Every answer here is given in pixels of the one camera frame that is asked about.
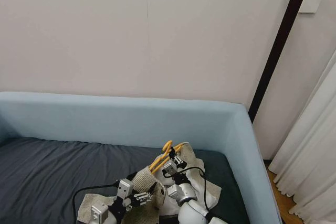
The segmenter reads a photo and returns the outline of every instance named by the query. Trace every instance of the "white curtain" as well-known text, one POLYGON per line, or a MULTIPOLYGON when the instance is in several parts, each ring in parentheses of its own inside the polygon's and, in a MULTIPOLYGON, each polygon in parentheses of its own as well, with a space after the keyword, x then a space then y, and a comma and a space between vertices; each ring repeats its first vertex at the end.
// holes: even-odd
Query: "white curtain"
POLYGON ((293 196, 291 214, 336 224, 336 52, 269 169, 281 193, 293 196))

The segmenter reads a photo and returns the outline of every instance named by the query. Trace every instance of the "black metal frame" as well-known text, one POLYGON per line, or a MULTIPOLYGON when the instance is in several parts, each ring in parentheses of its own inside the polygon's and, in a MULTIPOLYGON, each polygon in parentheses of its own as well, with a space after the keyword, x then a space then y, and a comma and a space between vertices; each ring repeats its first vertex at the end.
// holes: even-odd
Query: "black metal frame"
POLYGON ((290 30, 294 24, 296 16, 298 15, 302 1, 303 0, 289 0, 286 12, 284 14, 284 17, 278 30, 278 34, 274 40, 271 52, 268 56, 264 71, 262 72, 257 90, 255 92, 250 109, 248 111, 248 115, 252 122, 256 117, 256 114, 265 95, 269 81, 278 63, 281 52, 285 46, 290 30))

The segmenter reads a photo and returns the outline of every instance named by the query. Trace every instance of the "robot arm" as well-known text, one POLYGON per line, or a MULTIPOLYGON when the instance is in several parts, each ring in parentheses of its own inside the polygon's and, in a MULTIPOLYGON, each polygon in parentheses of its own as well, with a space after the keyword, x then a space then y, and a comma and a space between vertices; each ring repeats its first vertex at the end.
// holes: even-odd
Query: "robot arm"
POLYGON ((121 179, 118 192, 111 206, 98 201, 91 206, 91 220, 89 224, 120 224, 124 215, 132 207, 140 207, 152 200, 156 183, 148 192, 136 193, 134 183, 126 178, 121 179))
POLYGON ((162 172, 164 177, 172 177, 175 181, 175 184, 167 189, 167 193, 181 207, 178 213, 180 224, 227 224, 197 202, 195 190, 185 173, 182 172, 186 163, 176 155, 174 149, 170 152, 170 158, 162 172))

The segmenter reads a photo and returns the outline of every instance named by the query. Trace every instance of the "white wall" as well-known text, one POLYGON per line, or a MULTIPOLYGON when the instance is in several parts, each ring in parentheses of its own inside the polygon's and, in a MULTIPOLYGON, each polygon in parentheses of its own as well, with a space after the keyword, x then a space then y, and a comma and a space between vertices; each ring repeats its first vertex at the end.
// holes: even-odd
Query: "white wall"
MULTIPOLYGON (((249 107, 287 3, 0 0, 0 90, 207 99, 249 107)), ((320 19, 333 18, 326 15, 320 19)), ((318 43, 311 42, 305 32, 317 28, 310 19, 295 24, 256 118, 266 158, 314 84, 298 96, 293 89, 315 81, 327 61, 311 75, 305 71, 317 62, 313 52, 331 43, 328 24, 318 43), (306 49, 299 49, 301 42, 306 49), (298 80, 285 77, 286 71, 298 80), (288 82, 293 86, 287 89, 288 82)))

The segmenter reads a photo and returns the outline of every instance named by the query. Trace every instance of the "cloth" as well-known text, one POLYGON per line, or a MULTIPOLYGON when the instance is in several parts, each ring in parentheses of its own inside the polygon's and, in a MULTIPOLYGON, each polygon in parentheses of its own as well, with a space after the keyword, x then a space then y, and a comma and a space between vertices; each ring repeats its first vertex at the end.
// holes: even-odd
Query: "cloth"
MULTIPOLYGON (((134 182, 134 190, 143 193, 157 182, 153 199, 141 207, 134 207, 122 220, 122 224, 157 224, 159 223, 159 209, 163 205, 166 196, 166 190, 162 183, 158 181, 151 173, 148 167, 139 171, 132 180, 134 182)), ((113 203, 114 197, 104 197, 97 194, 86 194, 78 211, 77 220, 88 224, 91 218, 91 206, 97 201, 101 201, 107 205, 113 203)))
POLYGON ((269 166, 289 210, 306 224, 336 223, 336 52, 269 166))
MULTIPOLYGON (((196 158, 195 153, 190 143, 184 143, 179 157, 187 163, 187 167, 197 166, 205 172, 204 163, 201 159, 196 158)), ((162 175, 162 168, 158 170, 155 177, 162 182, 163 185, 169 187, 174 184, 171 178, 164 178, 162 175)), ((198 169, 191 169, 186 172, 187 178, 190 180, 192 187, 195 189, 198 203, 205 208, 204 204, 204 178, 201 177, 198 169)), ((206 181, 206 203, 211 209, 218 203, 221 195, 221 188, 208 180, 206 181)), ((176 200, 166 197, 163 206, 160 208, 160 216, 177 215, 180 210, 176 200)))

